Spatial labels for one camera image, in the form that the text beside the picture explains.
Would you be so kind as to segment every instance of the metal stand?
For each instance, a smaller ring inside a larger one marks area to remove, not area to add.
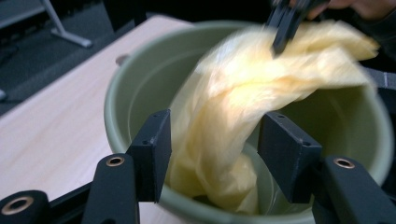
[[[40,0],[40,1],[43,4],[44,8],[47,10],[47,13],[49,14],[50,19],[55,24],[56,28],[51,30],[51,33],[53,35],[57,35],[60,38],[63,38],[63,39],[68,40],[72,43],[78,44],[84,48],[89,48],[92,46],[91,40],[83,38],[78,35],[71,34],[64,29],[61,21],[59,20],[58,15],[56,14],[55,10],[53,9],[52,4],[50,3],[50,0]]]

